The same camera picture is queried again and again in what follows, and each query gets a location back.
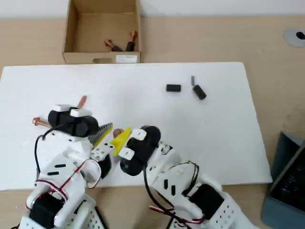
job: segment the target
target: gray case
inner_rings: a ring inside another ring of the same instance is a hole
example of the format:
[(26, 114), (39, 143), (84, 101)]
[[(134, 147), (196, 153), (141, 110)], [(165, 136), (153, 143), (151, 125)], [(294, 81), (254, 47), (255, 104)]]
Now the gray case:
[(297, 160), (304, 148), (305, 142), (303, 139), (289, 133), (280, 133), (274, 165), (271, 169), (271, 176), (274, 182), (269, 185), (261, 215), (262, 221), (274, 229), (305, 228), (305, 212), (270, 196), (270, 192), (281, 180), (292, 163)]

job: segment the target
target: box label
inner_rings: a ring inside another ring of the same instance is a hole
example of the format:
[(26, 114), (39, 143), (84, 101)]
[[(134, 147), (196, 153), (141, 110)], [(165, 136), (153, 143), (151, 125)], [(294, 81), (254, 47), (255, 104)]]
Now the box label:
[(137, 63), (137, 55), (116, 55), (117, 63)]

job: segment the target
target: wooden desk surface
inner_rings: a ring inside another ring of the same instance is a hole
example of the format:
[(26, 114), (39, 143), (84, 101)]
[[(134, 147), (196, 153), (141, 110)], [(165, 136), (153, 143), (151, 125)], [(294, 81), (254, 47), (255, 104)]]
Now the wooden desk surface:
[[(64, 23), (64, 19), (0, 20), (0, 69), (64, 64)], [(146, 18), (142, 62), (243, 62), (272, 163), (280, 130), (305, 137), (305, 49), (290, 47), (282, 38), (286, 28), (304, 25), (305, 17)], [(254, 224), (268, 228), (260, 220), (266, 185), (224, 189)], [(29, 193), (0, 192), (3, 228), (19, 223)], [(89, 194), (112, 229), (163, 229), (168, 222), (167, 217), (148, 210), (151, 202), (143, 187), (98, 188)]]

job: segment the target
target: white foam board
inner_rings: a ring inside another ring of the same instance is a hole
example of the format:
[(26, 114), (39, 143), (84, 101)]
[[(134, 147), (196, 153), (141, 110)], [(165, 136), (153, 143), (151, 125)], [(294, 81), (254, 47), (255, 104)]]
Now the white foam board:
[[(191, 75), (205, 100), (192, 92)], [(182, 91), (166, 92), (167, 83), (181, 84)], [(47, 119), (54, 104), (76, 105), (84, 94), (84, 108), (99, 124), (155, 125), (183, 159), (224, 185), (272, 181), (242, 63), (13, 66), (4, 68), (0, 80), (1, 190), (33, 187), (34, 143), (46, 129), (32, 119)], [(40, 141), (41, 167), (65, 146), (57, 138)], [(131, 177), (117, 167), (99, 185), (142, 184), (142, 175)]]

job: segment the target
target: cardboard box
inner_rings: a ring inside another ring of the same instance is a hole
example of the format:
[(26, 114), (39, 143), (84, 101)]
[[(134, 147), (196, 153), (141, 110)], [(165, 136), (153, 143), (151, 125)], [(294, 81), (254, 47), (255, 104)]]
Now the cardboard box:
[[(129, 33), (138, 32), (134, 52), (111, 52), (111, 39), (122, 50)], [(141, 31), (138, 0), (70, 0), (63, 57), (67, 64), (140, 62)]]

